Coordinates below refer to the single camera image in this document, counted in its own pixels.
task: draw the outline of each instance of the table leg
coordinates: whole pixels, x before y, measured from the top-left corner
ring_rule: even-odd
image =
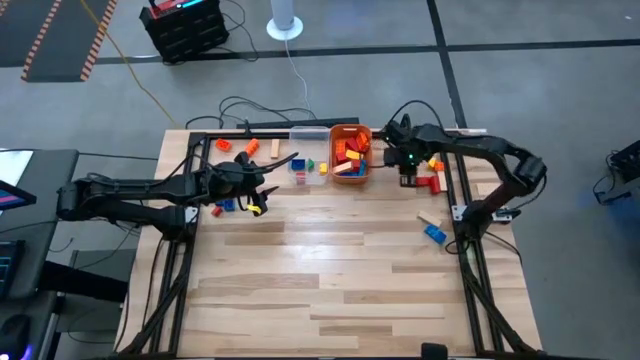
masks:
[[[123,302],[127,295],[127,283],[124,281],[50,261],[44,263],[38,288],[113,302]]]

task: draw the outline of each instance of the blue lego brick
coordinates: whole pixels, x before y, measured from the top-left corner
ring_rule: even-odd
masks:
[[[444,241],[447,239],[447,234],[443,233],[442,230],[435,225],[427,225],[427,228],[424,229],[424,233],[429,235],[440,245],[444,244]]]
[[[236,202],[233,199],[224,201],[224,211],[236,211]]]
[[[304,159],[293,159],[291,160],[291,170],[293,171],[304,171]]]
[[[358,171],[358,176],[364,176],[367,171],[367,160],[360,161],[360,170]]]

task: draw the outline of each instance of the concrete floor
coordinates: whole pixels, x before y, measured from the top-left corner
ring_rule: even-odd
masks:
[[[450,44],[606,40],[638,37],[640,3],[448,0],[437,2]],[[127,55],[155,54],[137,16],[143,0],[121,1],[109,28]],[[263,27],[266,0],[245,0],[247,27],[258,50],[282,49]],[[296,2],[305,32],[291,48],[434,44],[422,0]],[[239,17],[238,9],[222,2]],[[248,50],[233,32],[228,47]],[[101,56],[115,56],[105,43]],[[453,112],[435,53],[295,58],[318,117],[358,116],[384,124],[407,100],[427,100],[445,125]],[[601,207],[591,186],[605,173],[604,157],[640,134],[640,49],[595,48],[455,53],[451,61],[470,127],[486,127],[544,157],[549,184],[514,223],[525,277],[544,349],[552,354],[636,359],[640,334],[640,212],[637,202]],[[304,106],[287,59],[136,65],[138,77],[179,123],[216,114],[218,102],[245,96],[271,107]],[[78,148],[157,156],[166,117],[135,86],[124,65],[96,66],[86,83],[26,84],[22,69],[0,69],[0,146]],[[432,121],[419,107],[415,122]],[[240,110],[250,121],[264,113]],[[216,124],[203,122],[211,128]],[[155,164],[82,158],[76,176],[149,177]],[[52,248],[112,249],[122,233],[105,224],[62,224]],[[125,248],[135,248],[135,238]],[[70,251],[52,254],[67,262]],[[111,340],[113,334],[85,334]],[[109,345],[63,336],[58,359],[104,355]]]

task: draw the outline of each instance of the wooden table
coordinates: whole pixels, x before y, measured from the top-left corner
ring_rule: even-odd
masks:
[[[166,132],[156,178],[184,158],[188,136],[186,130]],[[232,141],[233,150],[247,142]],[[288,155],[287,141],[280,143],[281,157]],[[382,145],[374,145],[374,163],[382,163]],[[271,163],[269,153],[270,141],[263,140],[253,159]],[[209,161],[233,156],[213,149]],[[475,184],[498,183],[487,162],[466,161],[474,196]],[[458,258],[425,235],[425,224],[416,218],[420,210],[441,218],[452,240],[446,194],[400,188],[397,171],[388,168],[376,169],[362,187],[330,181],[315,187],[293,185],[285,166],[266,176],[265,186],[273,185],[280,189],[262,217],[236,211],[215,218],[211,208],[201,209],[179,356],[417,356],[422,342],[446,344],[453,355],[473,354]],[[490,231],[514,243],[510,226]],[[157,230],[143,229],[121,348],[141,328],[159,239]],[[151,309],[166,249],[156,267]],[[539,348],[517,256],[490,236],[484,249],[497,307]],[[486,316],[478,307],[490,347]],[[166,319],[161,349],[168,346],[172,317]]]

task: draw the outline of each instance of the orange bin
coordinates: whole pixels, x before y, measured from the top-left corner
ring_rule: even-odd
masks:
[[[329,138],[331,141],[331,147],[330,147],[331,157],[329,161],[329,165],[330,165],[329,172],[331,173],[331,177],[333,178],[333,181],[335,181],[338,184],[361,185],[366,183],[367,180],[369,179],[369,175],[371,175],[370,166],[373,160],[371,146],[369,147],[369,150],[367,150],[367,152],[364,154],[364,160],[367,162],[367,168],[365,170],[364,176],[340,176],[338,174],[333,173],[333,168],[338,165],[336,162],[336,146],[335,146],[336,140],[340,140],[340,139],[346,140],[349,138],[355,138],[356,136],[358,136],[358,133],[361,133],[361,132],[367,136],[367,139],[369,139],[369,143],[372,143],[371,129],[369,129],[364,125],[345,124],[345,125],[336,125],[331,128],[331,132],[329,135]]]

